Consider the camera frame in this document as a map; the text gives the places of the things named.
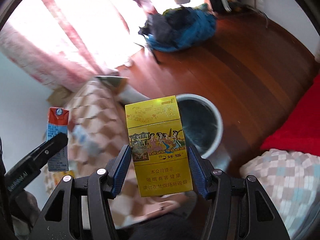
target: cardboard box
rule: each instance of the cardboard box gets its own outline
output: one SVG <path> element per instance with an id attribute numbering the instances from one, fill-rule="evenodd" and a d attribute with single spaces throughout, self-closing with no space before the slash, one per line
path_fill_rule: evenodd
<path id="1" fill-rule="evenodd" d="M 126 105 L 125 112 L 141 197 L 192 190 L 176 97 Z"/>

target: red cloth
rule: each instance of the red cloth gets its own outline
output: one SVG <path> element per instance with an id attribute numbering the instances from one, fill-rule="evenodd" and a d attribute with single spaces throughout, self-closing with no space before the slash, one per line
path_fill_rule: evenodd
<path id="1" fill-rule="evenodd" d="M 300 99 L 288 120 L 262 144 L 271 148 L 294 150 L 320 156 L 320 75 Z"/>

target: person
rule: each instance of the person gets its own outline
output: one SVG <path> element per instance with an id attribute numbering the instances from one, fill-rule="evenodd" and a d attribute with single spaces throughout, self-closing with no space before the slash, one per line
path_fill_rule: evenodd
<path id="1" fill-rule="evenodd" d="M 172 153 L 171 151 L 168 151 L 168 149 L 170 148 L 170 146 L 169 146 L 170 139 L 166 133 L 163 133 L 162 143 L 165 145 L 165 153 Z"/>
<path id="2" fill-rule="evenodd" d="M 149 134 L 149 147 L 148 147 L 148 153 L 156 152 L 162 150 L 162 147 L 158 145 L 158 140 L 155 137 L 154 133 Z"/>
<path id="3" fill-rule="evenodd" d="M 164 139 L 163 133 L 157 132 L 156 135 L 157 135 L 158 142 L 159 142 L 160 144 L 162 144 L 163 139 Z"/>
<path id="4" fill-rule="evenodd" d="M 186 144 L 185 144 L 185 142 L 184 141 L 181 141 L 180 140 L 180 137 L 178 137 L 178 133 L 180 132 L 178 132 L 177 130 L 173 130 L 172 131 L 173 132 L 173 134 L 172 134 L 172 141 L 173 141 L 173 144 L 174 144 L 174 149 L 177 149 L 177 148 L 179 148 L 179 147 L 183 147 L 183 146 L 185 146 Z"/>

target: checkered blanket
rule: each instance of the checkered blanket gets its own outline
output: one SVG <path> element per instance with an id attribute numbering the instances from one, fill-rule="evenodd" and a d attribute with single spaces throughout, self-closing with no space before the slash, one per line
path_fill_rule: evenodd
<path id="1" fill-rule="evenodd" d="M 81 123 L 104 151 L 97 156 L 89 156 L 75 138 L 69 137 L 68 159 L 76 161 L 80 177 L 105 167 L 110 159 L 117 157 L 124 144 L 129 144 L 124 108 L 114 98 L 112 90 L 94 78 L 66 107 L 70 116 Z M 122 228 L 171 212 L 188 201 L 185 193 L 140 197 L 131 163 L 121 193 L 114 200 L 109 200 L 109 204 L 116 228 Z"/>
<path id="2" fill-rule="evenodd" d="M 258 178 L 291 239 L 305 229 L 320 200 L 320 157 L 271 149 L 242 166 L 240 174 Z"/>

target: metal screw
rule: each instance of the metal screw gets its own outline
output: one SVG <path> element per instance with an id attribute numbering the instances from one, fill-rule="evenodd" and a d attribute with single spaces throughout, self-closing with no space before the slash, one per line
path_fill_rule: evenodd
<path id="1" fill-rule="evenodd" d="M 222 174 L 222 170 L 214 169 L 214 170 L 213 170 L 213 174 L 214 174 L 214 175 L 221 175 L 221 174 Z"/>
<path id="2" fill-rule="evenodd" d="M 253 175 L 249 175 L 248 176 L 248 180 L 251 181 L 251 182 L 255 182 L 256 181 L 256 177 L 253 176 Z"/>
<path id="3" fill-rule="evenodd" d="M 103 174 L 105 174 L 107 171 L 106 171 L 106 169 L 98 169 L 97 170 L 97 173 L 99 174 L 99 175 L 103 175 Z"/>
<path id="4" fill-rule="evenodd" d="M 72 177 L 70 176 L 70 175 L 67 175 L 67 176 L 64 176 L 63 177 L 63 181 L 64 182 L 68 182 L 68 181 L 70 181 L 72 179 Z"/>

